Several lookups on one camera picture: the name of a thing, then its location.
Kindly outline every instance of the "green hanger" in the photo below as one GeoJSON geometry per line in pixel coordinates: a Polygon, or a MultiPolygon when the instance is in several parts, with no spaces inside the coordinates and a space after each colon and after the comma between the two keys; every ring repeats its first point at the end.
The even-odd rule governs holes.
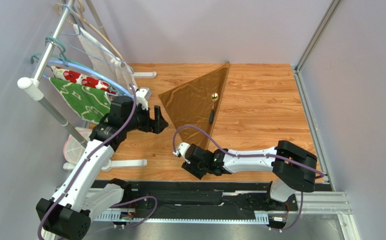
{"type": "MultiPolygon", "coordinates": [[[[63,62],[68,62],[68,63],[72,63],[72,64],[76,64],[76,65],[80,65],[82,67],[85,67],[85,68],[88,68],[88,69],[91,69],[90,67],[88,66],[85,66],[83,64],[81,64],[80,62],[78,61],[74,61],[74,60],[71,60],[69,59],[68,57],[65,56],[65,52],[66,52],[66,48],[64,47],[64,45],[56,38],[53,38],[51,36],[47,36],[45,38],[45,43],[51,43],[51,44],[54,44],[56,47],[58,47],[58,49],[60,50],[60,54],[59,55],[56,55],[56,54],[52,54],[51,57],[53,58],[56,58],[56,59],[59,59],[60,61],[63,61],[63,62]]],[[[31,64],[34,64],[35,60],[39,61],[40,59],[40,56],[42,55],[41,52],[37,52],[35,54],[33,54],[30,58],[30,63],[31,64]]]]}

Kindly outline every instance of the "white wall panel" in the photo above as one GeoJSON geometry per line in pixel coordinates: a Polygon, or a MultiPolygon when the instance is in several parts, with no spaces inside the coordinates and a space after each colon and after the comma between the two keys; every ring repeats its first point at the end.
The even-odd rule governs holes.
{"type": "Polygon", "coordinates": [[[302,77],[362,239],[386,239],[386,1],[343,1],[302,77]]]}

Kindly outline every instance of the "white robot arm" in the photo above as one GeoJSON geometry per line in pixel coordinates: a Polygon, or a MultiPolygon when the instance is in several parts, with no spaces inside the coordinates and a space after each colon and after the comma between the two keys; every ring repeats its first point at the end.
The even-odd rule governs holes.
{"type": "Polygon", "coordinates": [[[267,192],[269,204],[282,204],[296,191],[313,192],[317,157],[288,141],[279,141],[278,146],[262,150],[236,151],[224,149],[210,152],[194,144],[182,142],[174,156],[182,157],[182,168],[199,179],[207,173],[216,176],[243,171],[273,172],[279,179],[270,183],[267,192]],[[306,168],[285,163],[278,158],[289,158],[306,168]]]}
{"type": "Polygon", "coordinates": [[[92,130],[91,141],[70,176],[51,199],[42,198],[36,205],[45,230],[66,239],[81,240],[91,221],[103,211],[131,200],[131,185],[116,178],[90,198],[86,199],[86,194],[101,168],[111,161],[110,157],[126,139],[127,132],[140,130],[159,134],[169,125],[158,106],[154,106],[154,119],[150,118],[148,92],[147,88],[136,91],[135,109],[134,101],[128,96],[118,96],[111,102],[110,112],[92,130]]]}

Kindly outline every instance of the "spoon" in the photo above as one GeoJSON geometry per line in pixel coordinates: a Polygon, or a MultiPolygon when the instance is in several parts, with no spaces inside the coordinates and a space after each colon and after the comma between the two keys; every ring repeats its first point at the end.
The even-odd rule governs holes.
{"type": "Polygon", "coordinates": [[[215,102],[218,101],[218,93],[214,92],[211,95],[212,100],[212,110],[211,110],[211,116],[209,117],[209,123],[211,124],[213,122],[213,115],[215,114],[215,102]]]}

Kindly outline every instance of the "green cloth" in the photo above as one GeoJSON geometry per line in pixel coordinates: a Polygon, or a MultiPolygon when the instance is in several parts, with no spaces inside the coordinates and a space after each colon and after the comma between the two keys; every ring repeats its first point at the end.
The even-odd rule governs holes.
{"type": "Polygon", "coordinates": [[[50,81],[83,120],[98,124],[110,112],[110,101],[105,91],[53,77],[50,81]]]}

